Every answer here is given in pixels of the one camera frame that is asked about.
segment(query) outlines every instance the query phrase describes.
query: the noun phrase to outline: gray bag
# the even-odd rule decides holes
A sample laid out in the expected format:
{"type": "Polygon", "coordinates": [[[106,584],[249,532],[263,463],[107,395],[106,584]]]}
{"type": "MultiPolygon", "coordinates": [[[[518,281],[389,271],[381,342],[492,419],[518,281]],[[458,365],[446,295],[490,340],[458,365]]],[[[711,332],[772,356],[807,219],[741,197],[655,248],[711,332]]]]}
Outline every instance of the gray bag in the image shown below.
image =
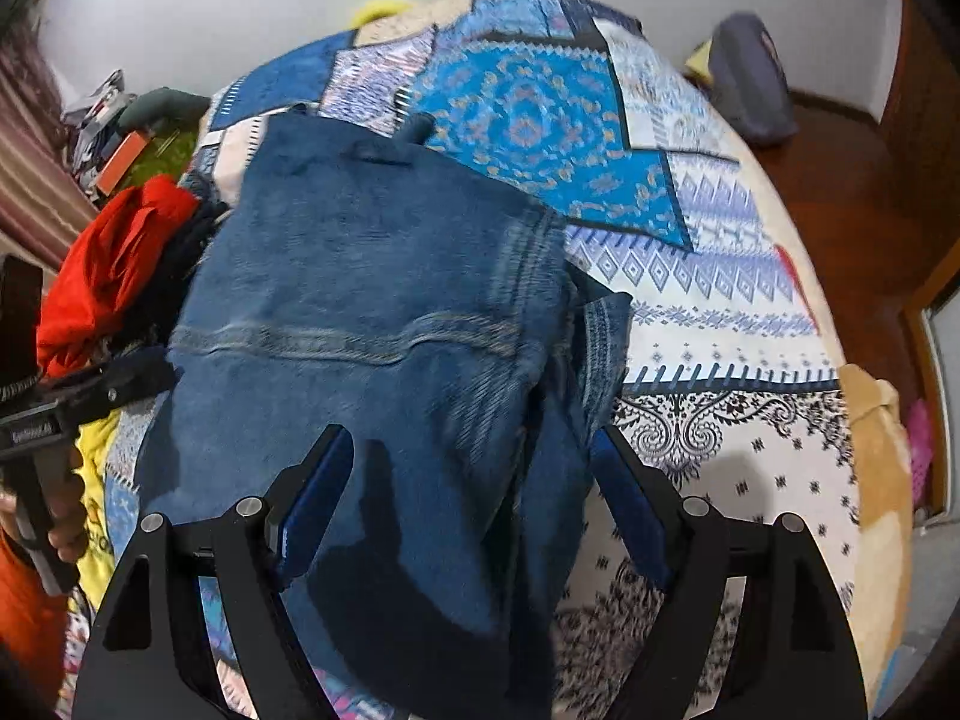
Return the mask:
{"type": "Polygon", "coordinates": [[[710,47],[710,102],[751,146],[774,146],[797,132],[774,42],[755,13],[734,13],[710,47]]]}

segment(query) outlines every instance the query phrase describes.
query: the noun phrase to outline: folded denim jeans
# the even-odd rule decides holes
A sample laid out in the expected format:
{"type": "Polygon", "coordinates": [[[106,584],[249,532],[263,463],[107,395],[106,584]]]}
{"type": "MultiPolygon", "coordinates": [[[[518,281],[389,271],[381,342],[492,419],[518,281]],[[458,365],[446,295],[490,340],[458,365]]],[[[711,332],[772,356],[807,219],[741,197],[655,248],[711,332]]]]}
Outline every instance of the folded denim jeans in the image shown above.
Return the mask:
{"type": "Polygon", "coordinates": [[[171,337],[141,511],[217,517],[328,423],[354,465],[283,600],[311,664],[431,720],[546,718],[548,635],[630,298],[565,220],[414,143],[270,117],[171,337]]]}

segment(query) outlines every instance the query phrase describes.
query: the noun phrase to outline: pink object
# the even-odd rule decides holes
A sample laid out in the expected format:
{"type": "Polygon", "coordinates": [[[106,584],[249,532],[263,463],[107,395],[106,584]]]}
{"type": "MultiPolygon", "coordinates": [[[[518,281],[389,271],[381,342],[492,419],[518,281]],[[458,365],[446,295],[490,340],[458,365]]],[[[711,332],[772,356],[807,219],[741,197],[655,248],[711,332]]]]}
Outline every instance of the pink object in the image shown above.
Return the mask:
{"type": "Polygon", "coordinates": [[[933,462],[933,426],[926,401],[922,398],[910,407],[906,420],[906,434],[910,442],[910,473],[913,477],[913,505],[923,499],[926,476],[933,462]]]}

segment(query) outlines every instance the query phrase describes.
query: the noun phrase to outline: silver bolt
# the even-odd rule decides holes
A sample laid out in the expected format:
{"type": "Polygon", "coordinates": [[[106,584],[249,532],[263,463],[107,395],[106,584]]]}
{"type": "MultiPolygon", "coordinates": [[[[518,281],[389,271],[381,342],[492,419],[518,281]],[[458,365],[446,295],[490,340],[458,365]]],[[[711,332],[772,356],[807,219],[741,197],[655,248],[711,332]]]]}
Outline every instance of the silver bolt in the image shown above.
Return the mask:
{"type": "Polygon", "coordinates": [[[793,512],[786,512],[786,514],[781,517],[781,524],[784,525],[784,528],[790,531],[790,533],[803,533],[803,528],[806,527],[803,520],[793,512]]]}
{"type": "Polygon", "coordinates": [[[703,498],[685,498],[683,500],[683,510],[690,517],[706,517],[710,511],[710,504],[703,498]]]}
{"type": "Polygon", "coordinates": [[[147,514],[140,521],[140,529],[144,533],[152,533],[163,524],[163,514],[147,514]]]}
{"type": "Polygon", "coordinates": [[[263,501],[259,498],[244,498],[237,504],[237,514],[240,514],[240,517],[253,517],[253,514],[257,514],[261,509],[263,501]]]}

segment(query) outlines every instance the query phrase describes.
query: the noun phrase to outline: brown floor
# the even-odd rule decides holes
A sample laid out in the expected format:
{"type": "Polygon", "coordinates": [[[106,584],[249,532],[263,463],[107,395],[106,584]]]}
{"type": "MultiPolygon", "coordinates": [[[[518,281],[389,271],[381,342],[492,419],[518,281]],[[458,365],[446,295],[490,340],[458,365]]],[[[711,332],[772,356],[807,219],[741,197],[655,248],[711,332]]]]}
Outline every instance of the brown floor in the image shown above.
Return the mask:
{"type": "Polygon", "coordinates": [[[848,362],[922,394],[899,312],[933,266],[920,223],[896,210],[896,172],[877,129],[797,108],[800,132],[757,153],[817,271],[848,362]]]}

